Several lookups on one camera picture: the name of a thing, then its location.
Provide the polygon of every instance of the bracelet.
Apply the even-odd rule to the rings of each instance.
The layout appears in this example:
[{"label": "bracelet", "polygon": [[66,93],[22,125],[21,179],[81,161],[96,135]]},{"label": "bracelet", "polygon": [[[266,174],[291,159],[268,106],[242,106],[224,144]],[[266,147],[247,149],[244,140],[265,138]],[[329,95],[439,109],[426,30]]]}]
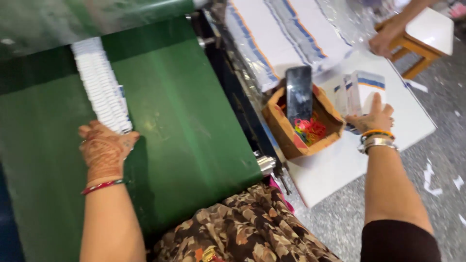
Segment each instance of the bracelet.
[{"label": "bracelet", "polygon": [[95,185],[95,186],[90,186],[90,187],[85,188],[81,192],[81,195],[85,196],[85,195],[89,194],[90,192],[93,192],[93,191],[95,191],[97,189],[101,189],[101,188],[109,187],[109,186],[114,186],[114,185],[118,185],[118,184],[122,184],[122,183],[125,183],[124,179],[118,179],[118,180],[114,180],[114,181],[101,183],[101,184],[98,184],[98,185]]},{"label": "bracelet", "polygon": [[393,137],[393,134],[390,132],[390,131],[385,131],[385,130],[382,130],[382,129],[372,129],[372,130],[369,130],[369,131],[366,131],[362,134],[363,137],[366,137],[367,135],[369,134],[372,134],[372,133],[385,133],[387,134],[388,136],[390,137]]},{"label": "bracelet", "polygon": [[392,140],[395,140],[395,137],[393,135],[390,135],[390,134],[387,134],[387,133],[390,133],[391,132],[373,132],[373,133],[369,133],[368,135],[366,136],[361,136],[361,144],[364,144],[364,141],[366,141],[368,138],[370,138],[371,136],[376,136],[376,135],[384,135],[384,136],[388,136],[390,137]]},{"label": "bracelet", "polygon": [[398,147],[395,144],[393,144],[392,141],[385,139],[385,138],[374,138],[370,143],[366,145],[361,145],[362,148],[358,148],[358,151],[362,154],[367,155],[367,151],[369,150],[369,148],[373,146],[380,146],[380,145],[388,146],[390,148],[395,149],[398,152]]}]

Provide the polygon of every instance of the hand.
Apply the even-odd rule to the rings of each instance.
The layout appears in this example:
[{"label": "hand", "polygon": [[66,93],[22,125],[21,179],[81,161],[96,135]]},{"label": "hand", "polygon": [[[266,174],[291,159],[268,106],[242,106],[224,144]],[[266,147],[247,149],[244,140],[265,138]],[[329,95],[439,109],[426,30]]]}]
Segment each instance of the hand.
[{"label": "hand", "polygon": [[396,21],[391,21],[374,38],[369,40],[369,46],[376,55],[391,58],[390,43],[404,31],[404,26]]},{"label": "hand", "polygon": [[139,133],[120,136],[97,120],[80,126],[78,133],[85,139],[79,150],[89,167],[87,186],[123,178],[123,161],[139,139]]},{"label": "hand", "polygon": [[385,105],[382,110],[382,99],[379,93],[374,94],[372,100],[372,107],[370,113],[366,116],[346,116],[345,119],[348,123],[355,126],[360,132],[365,133],[373,129],[381,129],[383,131],[390,131],[393,124],[393,107],[389,104]]}]

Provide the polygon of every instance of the red bracelet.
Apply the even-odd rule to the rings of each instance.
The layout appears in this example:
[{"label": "red bracelet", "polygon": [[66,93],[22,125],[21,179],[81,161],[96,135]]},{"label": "red bracelet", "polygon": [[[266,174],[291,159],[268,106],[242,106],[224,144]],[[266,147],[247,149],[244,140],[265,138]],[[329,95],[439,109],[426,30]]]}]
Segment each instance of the red bracelet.
[{"label": "red bracelet", "polygon": [[98,184],[98,185],[95,185],[95,186],[90,186],[90,187],[85,188],[81,192],[81,195],[85,196],[85,195],[89,194],[90,192],[95,191],[97,189],[101,189],[101,188],[108,187],[108,186],[114,186],[114,185],[118,185],[118,184],[122,184],[122,183],[124,183],[124,180],[123,179],[118,179],[118,180],[114,180],[114,181],[110,181],[110,182],[101,183],[101,184]]}]

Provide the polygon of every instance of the stack of white pouches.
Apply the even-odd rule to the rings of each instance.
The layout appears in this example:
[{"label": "stack of white pouches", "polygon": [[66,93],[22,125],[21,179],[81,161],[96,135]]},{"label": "stack of white pouches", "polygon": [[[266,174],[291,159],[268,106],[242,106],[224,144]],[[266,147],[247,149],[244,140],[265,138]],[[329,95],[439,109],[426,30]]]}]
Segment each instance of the stack of white pouches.
[{"label": "stack of white pouches", "polygon": [[125,134],[133,129],[123,86],[119,85],[100,37],[71,45],[76,66],[97,119],[112,131]]},{"label": "stack of white pouches", "polygon": [[315,0],[228,0],[225,23],[262,91],[290,67],[310,65],[316,76],[352,51]]},{"label": "stack of white pouches", "polygon": [[[364,116],[370,113],[375,93],[380,94],[382,104],[386,103],[385,77],[356,70],[351,75],[343,76],[334,92],[335,108],[342,116]],[[346,130],[359,134],[351,124],[347,124]]]}]

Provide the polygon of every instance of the wooden stool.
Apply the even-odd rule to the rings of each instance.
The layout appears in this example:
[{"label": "wooden stool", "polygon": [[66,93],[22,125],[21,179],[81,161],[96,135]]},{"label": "wooden stool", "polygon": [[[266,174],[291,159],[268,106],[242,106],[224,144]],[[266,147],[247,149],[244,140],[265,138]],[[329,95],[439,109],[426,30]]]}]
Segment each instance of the wooden stool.
[{"label": "wooden stool", "polygon": [[[391,19],[393,18],[377,24],[375,30],[377,32],[382,30]],[[422,58],[403,73],[403,78],[413,79],[437,58],[452,55],[453,27],[453,21],[450,18],[430,8],[424,9],[406,26],[405,31],[389,45],[390,50],[401,46],[401,49],[394,53],[390,60],[395,62],[410,52]]]}]

